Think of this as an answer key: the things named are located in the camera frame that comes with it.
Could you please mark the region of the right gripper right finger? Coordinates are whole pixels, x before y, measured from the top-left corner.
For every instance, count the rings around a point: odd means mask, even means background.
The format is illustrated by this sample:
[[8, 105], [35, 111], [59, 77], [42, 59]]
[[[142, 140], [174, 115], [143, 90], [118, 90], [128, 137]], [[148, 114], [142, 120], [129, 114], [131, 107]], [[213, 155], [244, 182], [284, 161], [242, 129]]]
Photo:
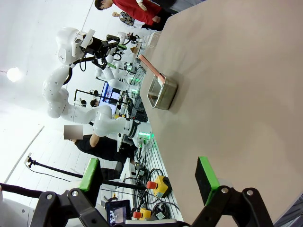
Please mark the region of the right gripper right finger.
[[222, 216], [231, 216], [237, 227], [274, 227], [259, 191], [220, 185], [207, 157], [197, 159], [195, 178], [204, 208], [191, 227], [216, 227]]

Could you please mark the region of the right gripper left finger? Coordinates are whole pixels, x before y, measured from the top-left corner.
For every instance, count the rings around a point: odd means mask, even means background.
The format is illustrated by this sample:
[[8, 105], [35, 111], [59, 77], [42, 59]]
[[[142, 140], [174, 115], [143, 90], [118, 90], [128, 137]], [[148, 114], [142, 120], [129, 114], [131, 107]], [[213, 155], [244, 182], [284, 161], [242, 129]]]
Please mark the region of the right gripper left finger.
[[84, 227], [108, 227], [95, 208], [102, 182], [100, 161], [92, 158], [79, 186], [61, 195], [51, 191], [40, 195], [30, 227], [66, 227], [73, 218], [78, 218]]

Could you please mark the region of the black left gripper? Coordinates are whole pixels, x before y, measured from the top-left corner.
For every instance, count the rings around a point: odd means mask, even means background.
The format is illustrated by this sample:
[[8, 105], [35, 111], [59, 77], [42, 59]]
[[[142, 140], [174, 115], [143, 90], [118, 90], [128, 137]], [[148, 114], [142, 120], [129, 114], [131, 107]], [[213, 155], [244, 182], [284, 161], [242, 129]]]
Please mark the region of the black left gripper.
[[[126, 40], [126, 34], [118, 34], [115, 35], [107, 35], [106, 41], [100, 40], [97, 38], [92, 38], [92, 43], [88, 45], [88, 53], [92, 55], [105, 55], [108, 52], [108, 43], [111, 44], [113, 47], [117, 47], [118, 49], [127, 49], [126, 45], [124, 44]], [[92, 58], [92, 63], [99, 67], [100, 69], [104, 70], [105, 68], [113, 68], [116, 69], [116, 66], [113, 64], [114, 56], [112, 54], [108, 55], [107, 57], [103, 58]]]

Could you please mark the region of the white robot arms behind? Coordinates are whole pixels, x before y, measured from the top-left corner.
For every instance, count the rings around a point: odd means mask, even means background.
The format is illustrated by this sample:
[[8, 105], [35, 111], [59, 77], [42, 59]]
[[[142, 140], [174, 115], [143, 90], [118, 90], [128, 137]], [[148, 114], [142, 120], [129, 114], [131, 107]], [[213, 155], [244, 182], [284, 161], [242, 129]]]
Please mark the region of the white robot arms behind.
[[109, 45], [109, 50], [104, 57], [107, 57], [108, 55], [112, 54], [114, 56], [113, 64], [116, 66], [116, 69], [108, 67], [102, 70], [99, 67], [95, 66], [95, 76], [101, 77], [101, 79], [105, 80], [113, 88], [122, 91], [127, 91], [129, 93], [137, 93], [140, 90], [140, 86], [128, 82], [129, 78], [126, 76], [125, 72], [122, 72], [122, 70], [120, 69], [121, 59], [115, 58], [115, 55], [119, 55], [119, 51], [123, 51], [126, 49], [118, 49], [117, 47], [113, 47], [111, 44]]

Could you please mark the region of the operator in black shirt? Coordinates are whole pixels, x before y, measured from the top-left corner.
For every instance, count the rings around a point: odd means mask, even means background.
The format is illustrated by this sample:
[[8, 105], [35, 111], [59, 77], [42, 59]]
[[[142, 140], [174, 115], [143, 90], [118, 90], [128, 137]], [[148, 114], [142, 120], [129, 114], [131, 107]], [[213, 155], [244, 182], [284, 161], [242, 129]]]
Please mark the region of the operator in black shirt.
[[122, 143], [118, 147], [118, 141], [106, 136], [100, 137], [96, 134], [83, 134], [83, 127], [80, 125], [65, 125], [63, 127], [65, 140], [69, 140], [82, 152], [93, 155], [107, 161], [125, 163], [130, 159], [131, 164], [135, 164], [134, 153], [137, 147], [132, 144]]

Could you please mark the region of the person in patterned shirt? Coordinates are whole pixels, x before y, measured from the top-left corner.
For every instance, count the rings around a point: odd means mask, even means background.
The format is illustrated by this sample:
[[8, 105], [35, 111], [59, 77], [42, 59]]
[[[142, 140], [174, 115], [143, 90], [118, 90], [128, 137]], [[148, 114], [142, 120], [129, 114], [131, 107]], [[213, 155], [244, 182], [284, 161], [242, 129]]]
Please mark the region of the person in patterned shirt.
[[121, 13], [113, 12], [112, 16], [116, 17], [116, 18], [119, 18], [119, 20], [122, 23], [124, 23], [124, 24], [126, 24], [128, 26], [134, 26], [135, 20], [131, 16], [129, 16], [127, 13], [125, 13], [123, 11]]

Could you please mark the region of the small black display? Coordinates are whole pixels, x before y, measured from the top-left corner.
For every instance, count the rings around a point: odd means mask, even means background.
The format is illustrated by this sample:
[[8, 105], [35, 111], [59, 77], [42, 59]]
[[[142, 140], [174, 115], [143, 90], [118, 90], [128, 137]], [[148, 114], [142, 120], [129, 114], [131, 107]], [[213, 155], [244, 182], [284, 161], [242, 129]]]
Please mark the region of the small black display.
[[110, 226], [131, 220], [130, 201], [111, 201], [106, 202], [107, 222]]

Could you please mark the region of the computer monitor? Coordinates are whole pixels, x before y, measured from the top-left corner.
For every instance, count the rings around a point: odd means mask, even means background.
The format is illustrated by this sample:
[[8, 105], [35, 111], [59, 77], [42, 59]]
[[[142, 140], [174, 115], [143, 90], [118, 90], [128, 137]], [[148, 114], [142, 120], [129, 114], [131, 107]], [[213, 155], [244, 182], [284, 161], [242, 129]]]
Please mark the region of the computer monitor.
[[100, 101], [116, 105], [119, 101], [121, 90], [111, 87], [107, 82], [104, 83]]

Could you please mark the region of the yellow emergency stop button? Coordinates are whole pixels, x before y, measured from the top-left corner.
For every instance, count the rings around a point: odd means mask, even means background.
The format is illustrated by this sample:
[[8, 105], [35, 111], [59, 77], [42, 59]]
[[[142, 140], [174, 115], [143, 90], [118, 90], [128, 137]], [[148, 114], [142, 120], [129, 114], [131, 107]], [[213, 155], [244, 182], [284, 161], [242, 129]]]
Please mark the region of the yellow emergency stop button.
[[159, 175], [155, 181], [148, 181], [146, 188], [153, 190], [157, 198], [166, 198], [172, 191], [169, 178], [162, 175]]
[[139, 211], [133, 212], [133, 218], [138, 220], [147, 220], [151, 217], [152, 211], [146, 208], [140, 208]]

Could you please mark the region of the person in red top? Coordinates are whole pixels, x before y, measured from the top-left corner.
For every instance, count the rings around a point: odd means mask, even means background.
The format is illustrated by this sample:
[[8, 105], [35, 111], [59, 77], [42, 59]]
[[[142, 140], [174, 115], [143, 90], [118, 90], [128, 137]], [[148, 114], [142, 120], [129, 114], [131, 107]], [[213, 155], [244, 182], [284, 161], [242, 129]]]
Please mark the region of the person in red top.
[[[132, 18], [143, 22], [147, 29], [162, 31], [168, 18], [172, 14], [162, 7], [153, 3], [147, 5], [147, 11], [142, 10], [135, 0], [95, 0], [95, 7], [98, 10], [104, 10], [116, 5], [123, 12], [127, 13]], [[159, 23], [155, 23], [152, 19], [155, 16], [161, 17]]]

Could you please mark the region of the steel rectangular container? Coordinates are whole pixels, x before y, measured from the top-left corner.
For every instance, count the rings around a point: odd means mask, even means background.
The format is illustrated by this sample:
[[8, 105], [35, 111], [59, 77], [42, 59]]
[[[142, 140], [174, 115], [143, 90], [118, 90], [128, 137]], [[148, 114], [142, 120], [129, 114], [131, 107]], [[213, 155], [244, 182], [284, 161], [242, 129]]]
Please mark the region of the steel rectangular container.
[[170, 77], [164, 77], [164, 83], [154, 75], [148, 90], [148, 100], [152, 108], [168, 110], [177, 92], [178, 84]]

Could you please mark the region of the person in white shirt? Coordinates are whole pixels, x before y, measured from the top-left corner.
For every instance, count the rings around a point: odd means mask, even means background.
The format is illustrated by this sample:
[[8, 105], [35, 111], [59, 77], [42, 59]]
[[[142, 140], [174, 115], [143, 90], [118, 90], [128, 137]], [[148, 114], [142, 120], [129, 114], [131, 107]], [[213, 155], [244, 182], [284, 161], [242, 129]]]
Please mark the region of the person in white shirt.
[[162, 7], [166, 11], [171, 11], [172, 13], [176, 13], [173, 9], [173, 5], [177, 0], [143, 0], [144, 5], [147, 7], [148, 4], [155, 4]]

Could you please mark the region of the round ceiling lamp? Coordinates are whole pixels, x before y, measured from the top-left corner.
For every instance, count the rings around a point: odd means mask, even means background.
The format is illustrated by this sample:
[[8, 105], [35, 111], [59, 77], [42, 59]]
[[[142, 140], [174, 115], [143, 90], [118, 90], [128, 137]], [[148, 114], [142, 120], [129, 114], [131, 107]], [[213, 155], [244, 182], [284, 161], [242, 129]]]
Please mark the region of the round ceiling lamp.
[[18, 67], [10, 68], [7, 71], [7, 78], [15, 83], [22, 78], [22, 73]]

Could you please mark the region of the white slotted base plate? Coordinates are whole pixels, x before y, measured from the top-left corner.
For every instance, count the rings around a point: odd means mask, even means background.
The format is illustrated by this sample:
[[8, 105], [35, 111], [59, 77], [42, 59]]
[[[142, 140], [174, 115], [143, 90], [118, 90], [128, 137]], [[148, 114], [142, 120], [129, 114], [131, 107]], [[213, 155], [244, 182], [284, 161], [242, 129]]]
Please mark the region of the white slotted base plate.
[[[140, 166], [145, 167], [148, 172], [144, 176], [137, 175], [135, 165], [127, 159], [119, 178], [120, 183], [144, 186], [148, 181], [155, 181], [159, 175], [169, 176], [155, 138], [143, 145], [142, 151], [136, 152], [135, 161], [139, 162]], [[129, 200], [131, 209], [135, 211], [139, 211], [140, 208], [153, 210], [155, 206], [158, 206], [168, 210], [169, 218], [183, 220], [174, 192], [171, 192], [166, 198], [157, 198], [151, 189], [140, 191], [116, 187], [113, 194], [119, 200]]]

